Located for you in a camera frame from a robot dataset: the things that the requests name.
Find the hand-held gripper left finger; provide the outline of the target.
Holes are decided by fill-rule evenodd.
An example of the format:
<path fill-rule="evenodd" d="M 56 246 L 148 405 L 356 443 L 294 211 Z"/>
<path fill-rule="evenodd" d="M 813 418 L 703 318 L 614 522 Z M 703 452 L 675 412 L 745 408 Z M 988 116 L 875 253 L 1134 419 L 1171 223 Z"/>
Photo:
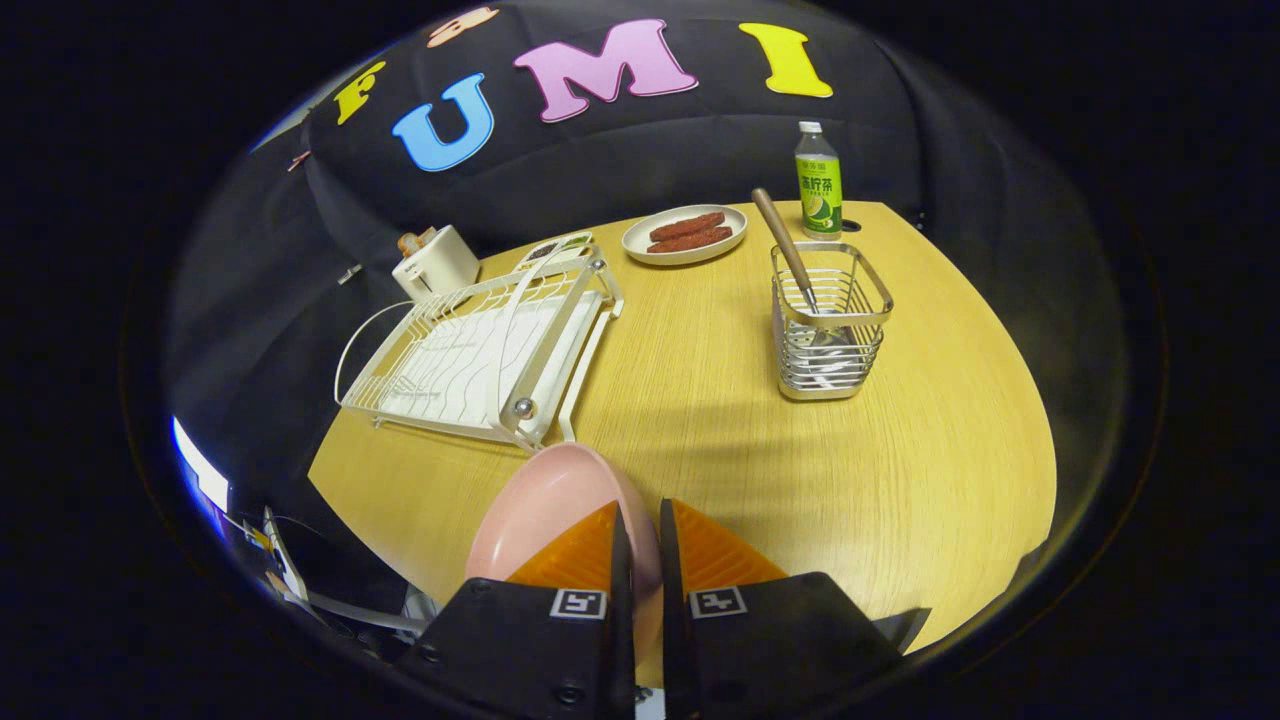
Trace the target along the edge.
<path fill-rule="evenodd" d="M 586 561 L 584 588 L 475 577 L 396 662 L 448 719 L 632 719 L 634 561 L 617 502 L 543 552 Z"/>

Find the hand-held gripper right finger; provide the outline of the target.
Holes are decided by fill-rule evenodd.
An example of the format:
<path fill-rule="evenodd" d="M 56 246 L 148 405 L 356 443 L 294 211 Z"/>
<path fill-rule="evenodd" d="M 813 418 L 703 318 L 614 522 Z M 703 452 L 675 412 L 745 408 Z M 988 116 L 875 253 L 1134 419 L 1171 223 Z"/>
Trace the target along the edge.
<path fill-rule="evenodd" d="M 660 503 L 669 719 L 836 719 L 908 667 L 931 616 L 869 619 L 826 573 L 787 574 L 703 512 Z"/>

